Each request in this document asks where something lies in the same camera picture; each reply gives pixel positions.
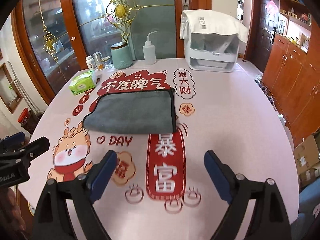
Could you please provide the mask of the purple grey microfibre towel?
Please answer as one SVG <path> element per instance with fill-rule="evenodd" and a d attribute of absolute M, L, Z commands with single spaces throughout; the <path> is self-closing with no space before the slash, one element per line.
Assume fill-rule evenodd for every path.
<path fill-rule="evenodd" d="M 173 88 L 105 94 L 84 117 L 83 126 L 109 134 L 174 133 L 174 94 Z"/>

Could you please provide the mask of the red lidded container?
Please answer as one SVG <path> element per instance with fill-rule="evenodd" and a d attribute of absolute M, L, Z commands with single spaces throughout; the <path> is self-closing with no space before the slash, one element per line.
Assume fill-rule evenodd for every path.
<path fill-rule="evenodd" d="M 30 118 L 30 112 L 29 112 L 29 109 L 27 109 L 27 108 L 25 108 L 22 112 L 21 112 L 21 114 L 20 114 L 20 116 L 18 117 L 18 123 L 21 125 L 21 126 L 23 126 L 23 125 L 25 125 L 26 124 L 26 122 L 29 120 L 29 118 Z"/>

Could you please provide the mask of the cardboard box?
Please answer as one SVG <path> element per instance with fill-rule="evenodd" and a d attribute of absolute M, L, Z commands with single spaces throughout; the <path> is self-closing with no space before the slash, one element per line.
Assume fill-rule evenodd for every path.
<path fill-rule="evenodd" d="M 308 136 L 293 152 L 300 188 L 319 178 L 319 131 Z"/>

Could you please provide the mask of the green tissue pack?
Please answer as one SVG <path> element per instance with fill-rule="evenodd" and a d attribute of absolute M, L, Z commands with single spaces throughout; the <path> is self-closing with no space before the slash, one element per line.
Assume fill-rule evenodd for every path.
<path fill-rule="evenodd" d="M 89 70 L 72 79 L 69 84 L 69 89 L 73 95 L 78 95 L 95 88 L 96 84 L 96 72 L 94 70 Z"/>

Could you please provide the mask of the white pill bottle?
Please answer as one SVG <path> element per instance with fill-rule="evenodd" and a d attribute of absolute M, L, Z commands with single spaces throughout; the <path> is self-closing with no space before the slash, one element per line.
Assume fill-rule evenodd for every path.
<path fill-rule="evenodd" d="M 90 70 L 96 70 L 96 68 L 97 68 L 92 55 L 89 55 L 86 57 L 86 64 L 88 66 L 88 69 L 90 69 Z"/>

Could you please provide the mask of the small glass jar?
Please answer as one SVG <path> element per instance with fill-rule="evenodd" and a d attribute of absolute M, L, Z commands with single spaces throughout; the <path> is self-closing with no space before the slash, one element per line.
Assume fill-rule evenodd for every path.
<path fill-rule="evenodd" d="M 101 59 L 102 63 L 103 63 L 103 67 L 105 69 L 110 69 L 112 68 L 112 60 L 111 60 L 111 57 L 110 56 L 106 56 L 106 57 L 103 57 Z"/>

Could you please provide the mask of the cartoon printed tablecloth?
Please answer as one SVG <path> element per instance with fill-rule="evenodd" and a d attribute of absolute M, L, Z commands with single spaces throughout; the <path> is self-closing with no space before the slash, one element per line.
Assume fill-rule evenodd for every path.
<path fill-rule="evenodd" d="M 33 139 L 49 150 L 29 168 L 20 191 L 36 205 L 49 178 L 71 178 L 73 164 L 98 163 L 117 153 L 116 170 L 94 208 L 112 239 L 209 239 L 228 204 L 204 166 L 212 150 L 249 180 L 272 178 L 291 221 L 298 215 L 299 186 L 292 148 L 276 111 L 245 70 L 191 70 L 183 59 L 98 73 L 90 92 L 63 87 L 45 111 Z M 173 88 L 177 132 L 165 135 L 104 134 L 82 128 L 104 93 Z"/>

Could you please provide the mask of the glass sliding door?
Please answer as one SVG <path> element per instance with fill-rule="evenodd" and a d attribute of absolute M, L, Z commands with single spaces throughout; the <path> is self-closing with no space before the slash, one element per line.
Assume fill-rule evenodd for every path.
<path fill-rule="evenodd" d="M 111 55 L 126 41 L 134 60 L 143 58 L 150 36 L 156 56 L 182 58 L 180 16 L 185 9 L 210 9 L 212 0 L 20 0 L 10 19 L 25 70 L 45 103 L 51 103 L 85 58 Z"/>

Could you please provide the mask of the teal ceramic canister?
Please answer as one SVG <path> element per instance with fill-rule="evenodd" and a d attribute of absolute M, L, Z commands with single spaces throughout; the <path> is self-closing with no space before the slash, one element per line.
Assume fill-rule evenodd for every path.
<path fill-rule="evenodd" d="M 111 46 L 111 57 L 114 68 L 125 69 L 133 64 L 131 51 L 127 42 L 118 42 Z"/>

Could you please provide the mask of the brown wooden cabinet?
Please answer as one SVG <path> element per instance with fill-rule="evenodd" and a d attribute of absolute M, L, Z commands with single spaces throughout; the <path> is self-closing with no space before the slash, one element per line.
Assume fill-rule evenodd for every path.
<path fill-rule="evenodd" d="M 319 24 L 302 0 L 279 0 L 279 18 L 262 82 L 297 146 L 319 129 Z"/>

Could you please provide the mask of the white squeeze bottle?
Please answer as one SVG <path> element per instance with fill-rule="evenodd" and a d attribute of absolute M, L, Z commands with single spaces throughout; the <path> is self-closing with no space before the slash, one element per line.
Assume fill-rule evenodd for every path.
<path fill-rule="evenodd" d="M 144 55 L 144 62 L 147 65 L 152 65 L 156 63 L 156 50 L 155 45 L 150 40 L 150 36 L 152 34 L 157 33 L 158 31 L 152 31 L 147 35 L 145 45 L 143 46 L 143 55 Z"/>

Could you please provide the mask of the white appliance with cloth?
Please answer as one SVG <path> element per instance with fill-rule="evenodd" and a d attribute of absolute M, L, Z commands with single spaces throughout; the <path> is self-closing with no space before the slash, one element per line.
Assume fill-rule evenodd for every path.
<path fill-rule="evenodd" d="M 240 43 L 247 43 L 248 29 L 230 15 L 213 10 L 184 10 L 180 39 L 184 57 L 192 70 L 230 73 Z"/>

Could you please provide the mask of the dark wooden entrance door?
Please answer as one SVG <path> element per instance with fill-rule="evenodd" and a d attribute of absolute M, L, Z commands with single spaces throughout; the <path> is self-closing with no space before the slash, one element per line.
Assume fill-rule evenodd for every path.
<path fill-rule="evenodd" d="M 244 59 L 264 72 L 279 21 L 279 0 L 252 0 Z"/>

